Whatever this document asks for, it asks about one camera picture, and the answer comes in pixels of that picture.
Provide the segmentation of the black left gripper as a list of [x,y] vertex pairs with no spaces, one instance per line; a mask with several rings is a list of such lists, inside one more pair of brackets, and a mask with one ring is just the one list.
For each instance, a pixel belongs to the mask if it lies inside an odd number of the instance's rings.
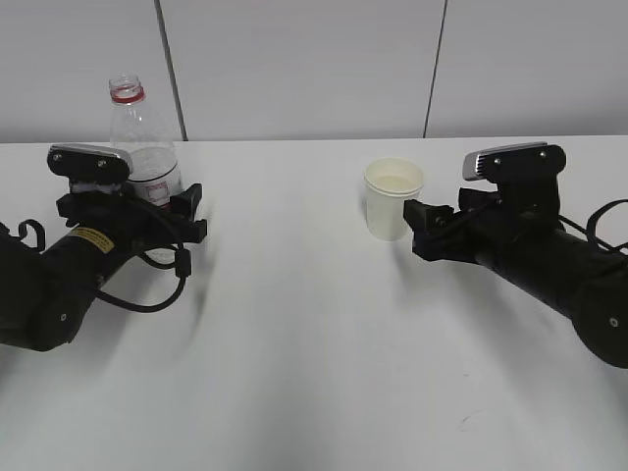
[[96,230],[116,248],[139,252],[202,242],[207,221],[195,218],[201,198],[202,185],[195,183],[161,208],[126,187],[113,194],[68,193],[57,201],[57,209],[68,226]]

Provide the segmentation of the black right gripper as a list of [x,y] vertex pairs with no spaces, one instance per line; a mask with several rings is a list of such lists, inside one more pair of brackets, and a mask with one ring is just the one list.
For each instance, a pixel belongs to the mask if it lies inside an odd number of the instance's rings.
[[403,203],[412,252],[425,261],[455,261],[486,268],[530,268],[542,263],[558,228],[556,185],[500,185],[494,191],[463,187],[458,207]]

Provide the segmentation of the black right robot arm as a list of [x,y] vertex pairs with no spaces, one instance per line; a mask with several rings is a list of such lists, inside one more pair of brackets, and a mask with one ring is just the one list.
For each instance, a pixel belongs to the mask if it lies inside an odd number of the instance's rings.
[[627,366],[627,246],[597,235],[611,201],[585,226],[536,208],[518,210],[498,192],[463,188],[459,207],[403,204],[412,251],[425,261],[483,266],[567,318],[597,358]]

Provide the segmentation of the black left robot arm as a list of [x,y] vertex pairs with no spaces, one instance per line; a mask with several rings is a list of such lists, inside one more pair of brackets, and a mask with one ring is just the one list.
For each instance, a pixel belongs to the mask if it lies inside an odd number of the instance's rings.
[[[17,235],[1,230],[1,341],[49,351],[71,342],[94,300],[131,312],[152,314],[170,307],[192,273],[190,243],[207,236],[208,223],[195,217],[202,186],[174,196],[171,207],[154,206],[128,192],[68,193],[57,202],[70,231],[53,245],[33,219]],[[140,305],[103,291],[124,265],[148,258],[155,249],[173,253],[170,263],[153,268],[174,271],[178,284],[165,300]]]

